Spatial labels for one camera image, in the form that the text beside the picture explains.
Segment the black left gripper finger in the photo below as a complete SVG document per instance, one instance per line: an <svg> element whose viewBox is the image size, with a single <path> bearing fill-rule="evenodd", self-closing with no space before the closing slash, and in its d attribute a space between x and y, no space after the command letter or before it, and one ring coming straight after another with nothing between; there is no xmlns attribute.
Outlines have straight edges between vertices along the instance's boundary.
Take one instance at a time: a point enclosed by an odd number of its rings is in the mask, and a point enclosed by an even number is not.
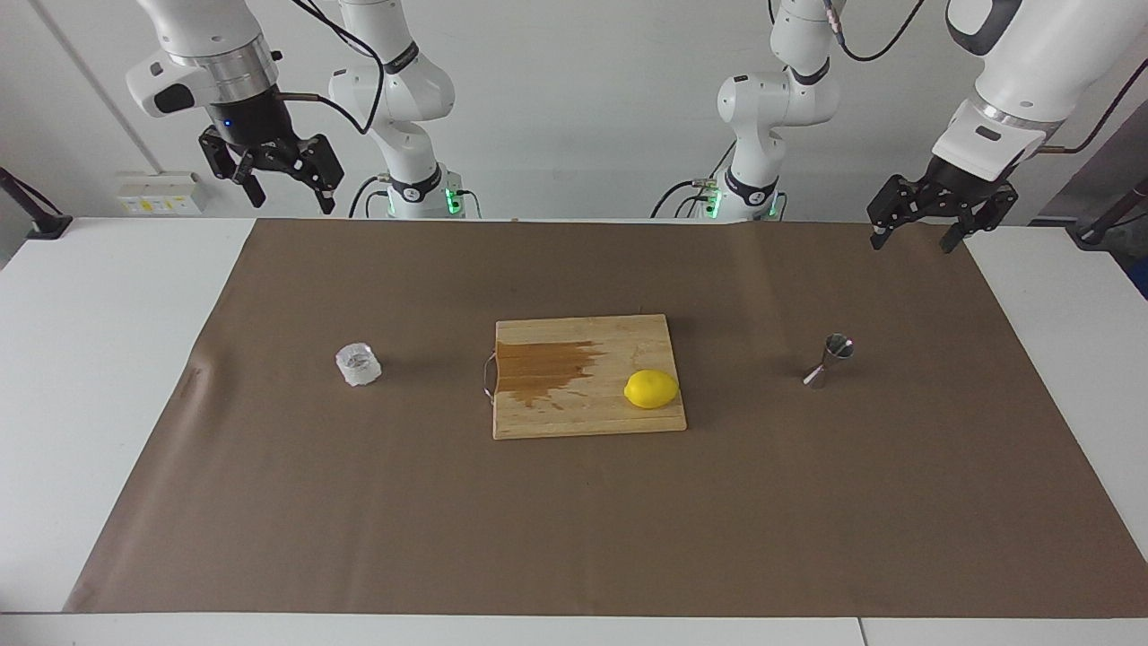
<svg viewBox="0 0 1148 646"><path fill-rule="evenodd" d="M916 221L915 196L916 182L905 179L903 176L890 176L882 184L876 196L866 207L866 213L874 229L870 236L874 250L882 249L894 229Z"/></svg>
<svg viewBox="0 0 1148 646"><path fill-rule="evenodd" d="M939 246L944 254L952 252L965 238L980 231L993 231L1013 205L1021 199L1017 193L993 193L980 208L960 207L956 221L943 234Z"/></svg>

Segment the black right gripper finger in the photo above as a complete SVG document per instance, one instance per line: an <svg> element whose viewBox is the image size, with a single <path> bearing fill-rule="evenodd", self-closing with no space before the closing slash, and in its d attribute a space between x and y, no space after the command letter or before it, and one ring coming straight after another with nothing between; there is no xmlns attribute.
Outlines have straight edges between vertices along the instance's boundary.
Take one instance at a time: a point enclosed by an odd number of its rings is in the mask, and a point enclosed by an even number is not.
<svg viewBox="0 0 1148 646"><path fill-rule="evenodd" d="M296 148L298 159L290 165L290 178L313 192L321 215L331 215L335 208L334 192L344 179L336 151L321 134L298 140Z"/></svg>
<svg viewBox="0 0 1148 646"><path fill-rule="evenodd" d="M241 187L253 207L261 208L264 204L266 195L256 179L255 155L249 147L226 142L215 126L205 127L197 137L197 143L212 176Z"/></svg>

